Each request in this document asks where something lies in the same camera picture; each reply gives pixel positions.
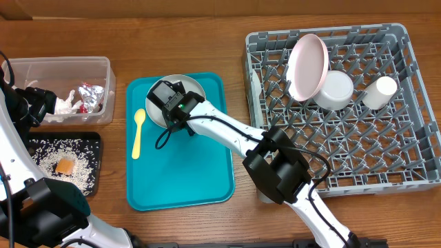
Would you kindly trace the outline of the yellow plastic fork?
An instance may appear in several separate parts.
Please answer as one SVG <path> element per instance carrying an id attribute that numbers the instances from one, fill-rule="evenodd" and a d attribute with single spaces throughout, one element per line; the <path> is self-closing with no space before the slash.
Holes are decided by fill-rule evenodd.
<path id="1" fill-rule="evenodd" d="M 132 147 L 132 158 L 134 160 L 140 157 L 141 153 L 141 133 L 142 125 L 146 119 L 146 112 L 143 108 L 138 109 L 134 115 L 134 122 L 136 124 L 136 133 L 134 137 L 134 144 Z"/>

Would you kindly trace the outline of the large white plate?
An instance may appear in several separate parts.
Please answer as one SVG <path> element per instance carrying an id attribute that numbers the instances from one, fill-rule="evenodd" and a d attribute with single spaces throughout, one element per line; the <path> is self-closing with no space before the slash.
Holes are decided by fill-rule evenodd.
<path id="1" fill-rule="evenodd" d="M 289 94 L 296 101 L 306 101 L 321 89 L 328 71 L 329 55 L 321 38 L 306 34 L 294 46 L 287 63 Z"/>

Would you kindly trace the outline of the silver red wrapper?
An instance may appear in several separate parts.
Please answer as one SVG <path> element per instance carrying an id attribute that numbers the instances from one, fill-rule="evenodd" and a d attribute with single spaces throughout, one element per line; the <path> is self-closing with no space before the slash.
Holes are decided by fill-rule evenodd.
<path id="1" fill-rule="evenodd" d="M 102 100 L 104 96 L 104 88 L 99 85 L 90 85 L 83 82 L 78 88 L 81 100 L 88 113 L 98 112 L 102 107 Z"/>

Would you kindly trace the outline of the white upturned cup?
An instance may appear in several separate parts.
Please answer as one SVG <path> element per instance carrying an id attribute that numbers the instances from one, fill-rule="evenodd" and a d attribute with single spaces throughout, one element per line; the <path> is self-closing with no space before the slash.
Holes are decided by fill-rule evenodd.
<path id="1" fill-rule="evenodd" d="M 372 110 L 383 108 L 396 93 L 398 85 L 389 76 L 381 76 L 366 89 L 366 95 L 362 99 L 365 106 Z"/>

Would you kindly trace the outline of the small grey bowl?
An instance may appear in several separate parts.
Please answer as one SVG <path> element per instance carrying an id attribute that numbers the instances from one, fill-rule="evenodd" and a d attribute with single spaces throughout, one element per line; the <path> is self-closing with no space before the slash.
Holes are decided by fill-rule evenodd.
<path id="1" fill-rule="evenodd" d="M 344 109 L 350 102 L 353 94 L 353 81 L 344 72 L 328 71 L 321 89 L 313 100 L 326 110 Z"/>

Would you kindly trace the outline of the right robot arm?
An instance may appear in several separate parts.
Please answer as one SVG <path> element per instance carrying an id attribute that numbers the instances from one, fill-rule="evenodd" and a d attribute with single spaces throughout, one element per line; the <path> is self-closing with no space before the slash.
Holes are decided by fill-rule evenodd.
<path id="1" fill-rule="evenodd" d="M 180 81 L 156 82 L 147 93 L 165 119 L 167 129 L 158 137 L 161 149 L 172 132 L 209 137 L 243 158 L 243 165 L 258 191 L 270 201 L 290 206 L 306 224 L 319 247 L 360 247 L 352 231 L 332 214 L 316 191 L 328 174 L 313 180 L 304 155 L 329 162 L 316 152 L 301 149 L 280 128 L 265 131 L 224 114 L 207 99 L 185 91 Z"/>

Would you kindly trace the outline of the small red wrapper piece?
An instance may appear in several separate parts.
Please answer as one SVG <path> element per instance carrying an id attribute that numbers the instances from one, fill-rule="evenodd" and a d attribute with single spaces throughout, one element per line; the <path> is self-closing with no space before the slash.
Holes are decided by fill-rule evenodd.
<path id="1" fill-rule="evenodd" d="M 81 105 L 79 110 L 80 110 L 80 113 L 84 113 L 84 114 L 87 114 L 87 112 L 88 112 L 88 110 L 86 109 L 86 107 L 84 105 Z"/>

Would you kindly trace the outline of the orange food cube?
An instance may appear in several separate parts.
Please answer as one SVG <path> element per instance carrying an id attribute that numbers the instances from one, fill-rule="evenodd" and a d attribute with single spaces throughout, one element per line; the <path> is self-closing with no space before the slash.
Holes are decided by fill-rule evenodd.
<path id="1" fill-rule="evenodd" d="M 74 166 L 75 166 L 74 160 L 62 158 L 58 162 L 58 164 L 55 168 L 55 172 L 65 174 L 65 175 L 71 175 L 73 172 Z"/>

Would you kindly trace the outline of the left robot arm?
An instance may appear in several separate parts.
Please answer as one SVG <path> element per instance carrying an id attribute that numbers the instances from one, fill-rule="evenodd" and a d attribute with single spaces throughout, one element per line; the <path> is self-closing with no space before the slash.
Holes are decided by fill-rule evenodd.
<path id="1" fill-rule="evenodd" d="M 25 143 L 31 128 L 54 113 L 54 92 L 14 86 L 12 68 L 1 79 L 1 236 L 26 247 L 143 247 L 124 228 L 96 217 L 80 189 L 48 178 Z"/>

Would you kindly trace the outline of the grey round plate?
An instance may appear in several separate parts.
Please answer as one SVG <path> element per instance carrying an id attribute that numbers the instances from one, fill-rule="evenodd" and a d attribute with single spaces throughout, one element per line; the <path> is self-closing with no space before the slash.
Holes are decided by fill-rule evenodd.
<path id="1" fill-rule="evenodd" d="M 160 80 L 169 81 L 170 83 L 175 83 L 177 81 L 181 81 L 183 83 L 183 87 L 186 92 L 192 91 L 195 92 L 202 97 L 206 97 L 205 91 L 200 83 L 193 79 L 192 77 L 183 75 L 183 74 L 172 74 L 168 76 L 162 77 Z M 166 122 L 163 118 L 161 109 L 155 106 L 151 100 L 146 99 L 145 101 L 145 109 L 149 118 L 156 123 L 158 126 L 166 128 Z"/>

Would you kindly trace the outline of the white napkin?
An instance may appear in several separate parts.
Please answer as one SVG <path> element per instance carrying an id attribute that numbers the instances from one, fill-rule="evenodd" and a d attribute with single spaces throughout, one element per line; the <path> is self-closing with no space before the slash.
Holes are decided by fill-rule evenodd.
<path id="1" fill-rule="evenodd" d="M 62 123 L 66 117 L 66 114 L 75 114 L 82 106 L 83 101 L 79 100 L 73 104 L 75 90 L 71 90 L 66 100 L 57 98 L 54 114 L 46 114 L 44 121 L 49 123 Z"/>

